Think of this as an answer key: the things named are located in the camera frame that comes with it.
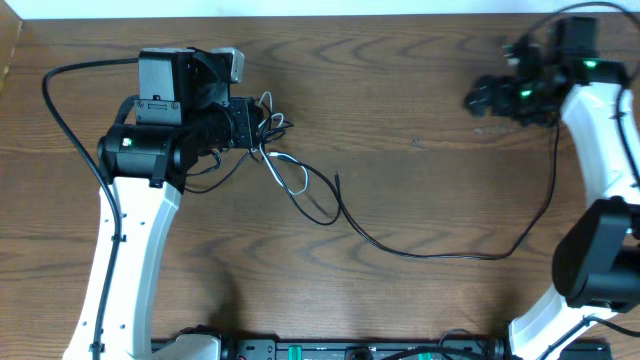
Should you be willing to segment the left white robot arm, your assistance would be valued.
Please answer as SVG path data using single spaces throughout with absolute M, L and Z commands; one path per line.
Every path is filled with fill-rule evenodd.
M 151 339 L 167 235 L 186 180 L 201 157 L 254 148 L 262 112 L 234 97 L 244 56 L 233 47 L 146 48 L 139 91 L 127 98 L 90 165 L 100 183 L 101 223 L 68 359 L 225 359 L 221 336 L 193 329 L 164 346 Z

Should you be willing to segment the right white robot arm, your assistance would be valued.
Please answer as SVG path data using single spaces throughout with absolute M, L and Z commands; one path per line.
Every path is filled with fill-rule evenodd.
M 590 327 L 639 304 L 639 134 L 631 77 L 600 58 L 597 21 L 556 21 L 547 49 L 523 35 L 510 46 L 513 76 L 482 76 L 465 98 L 474 116 L 522 125 L 562 123 L 575 145 L 587 209 L 558 244 L 552 285 L 508 327 L 508 359 L 557 359 Z

